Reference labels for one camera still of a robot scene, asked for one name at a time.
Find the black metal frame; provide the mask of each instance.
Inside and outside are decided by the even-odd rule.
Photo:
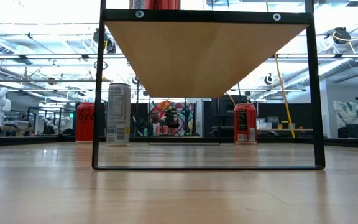
[[[320,105],[320,87],[318,76],[318,58],[316,31],[314,26],[314,1],[305,0],[306,13],[281,12],[231,12],[231,11],[154,11],[137,9],[106,9],[106,0],[101,0],[99,20],[99,46],[96,74],[95,110],[101,106],[101,83],[103,72],[103,43],[106,21],[137,21],[137,22],[219,22],[219,23],[268,23],[268,24],[307,24],[306,38],[308,44],[308,63],[310,77],[311,104],[313,106],[313,144],[314,166],[204,166],[204,167],[123,167],[99,166],[99,130],[100,117],[95,114],[94,137],[92,150],[92,168],[95,170],[321,170],[325,168],[323,123]]]

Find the floor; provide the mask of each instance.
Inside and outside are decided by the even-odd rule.
[[[125,166],[308,165],[313,148],[131,144],[101,146],[100,156]],[[0,147],[0,223],[358,223],[358,149],[327,147],[326,157],[324,171],[96,172],[90,145]]]

